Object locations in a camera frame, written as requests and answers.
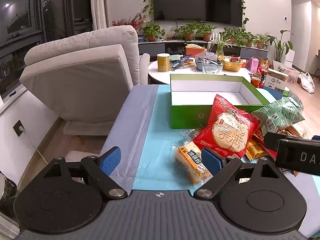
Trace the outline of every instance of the white lettering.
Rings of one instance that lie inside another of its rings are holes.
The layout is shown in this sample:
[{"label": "white lettering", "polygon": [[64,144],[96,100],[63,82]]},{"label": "white lettering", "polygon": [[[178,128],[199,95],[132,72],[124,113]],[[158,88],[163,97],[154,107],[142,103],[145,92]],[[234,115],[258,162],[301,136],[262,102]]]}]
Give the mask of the white lettering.
[{"label": "white lettering", "polygon": [[316,157],[315,155],[313,154],[311,160],[309,161],[309,163],[313,162],[313,164],[316,164]]},{"label": "white lettering", "polygon": [[300,161],[304,162],[305,160],[307,159],[307,154],[302,152],[301,153],[301,158],[300,158]]}]

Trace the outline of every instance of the power outlet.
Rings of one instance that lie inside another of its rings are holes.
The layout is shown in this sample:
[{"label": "power outlet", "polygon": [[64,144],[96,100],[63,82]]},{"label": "power outlet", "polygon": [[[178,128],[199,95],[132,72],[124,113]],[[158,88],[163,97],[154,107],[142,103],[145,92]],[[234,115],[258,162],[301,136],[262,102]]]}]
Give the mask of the power outlet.
[{"label": "power outlet", "polygon": [[19,127],[22,126],[21,121],[17,121],[17,123],[13,126],[14,131],[16,132],[16,134],[18,135],[18,137],[22,134],[22,131],[19,130]]}]

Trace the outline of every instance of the barcode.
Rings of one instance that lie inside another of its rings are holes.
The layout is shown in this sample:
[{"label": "barcode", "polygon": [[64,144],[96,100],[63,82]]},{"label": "barcode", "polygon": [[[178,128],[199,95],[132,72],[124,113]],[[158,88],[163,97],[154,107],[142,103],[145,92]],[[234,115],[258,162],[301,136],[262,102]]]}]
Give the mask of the barcode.
[{"label": "barcode", "polygon": [[272,119],[268,117],[267,119],[267,128],[269,132],[276,132],[277,128],[275,124],[273,123]]}]

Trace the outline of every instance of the yellow canister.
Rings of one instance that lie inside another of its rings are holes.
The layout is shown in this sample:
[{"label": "yellow canister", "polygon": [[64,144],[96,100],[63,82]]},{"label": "yellow canister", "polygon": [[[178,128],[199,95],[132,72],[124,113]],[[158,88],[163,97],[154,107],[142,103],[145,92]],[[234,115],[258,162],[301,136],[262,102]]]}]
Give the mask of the yellow canister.
[{"label": "yellow canister", "polygon": [[158,59],[158,71],[159,72],[168,72],[170,70],[170,54],[160,53],[157,55]]}]

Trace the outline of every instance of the white plastic bag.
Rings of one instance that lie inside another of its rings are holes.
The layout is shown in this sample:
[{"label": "white plastic bag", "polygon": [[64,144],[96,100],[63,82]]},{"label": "white plastic bag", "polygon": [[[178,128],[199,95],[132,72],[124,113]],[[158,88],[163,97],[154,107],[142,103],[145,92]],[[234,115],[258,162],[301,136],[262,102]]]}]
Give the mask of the white plastic bag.
[{"label": "white plastic bag", "polygon": [[315,84],[308,72],[305,74],[301,73],[300,79],[301,79],[301,86],[304,90],[308,91],[309,93],[315,92],[315,88],[316,88]]}]

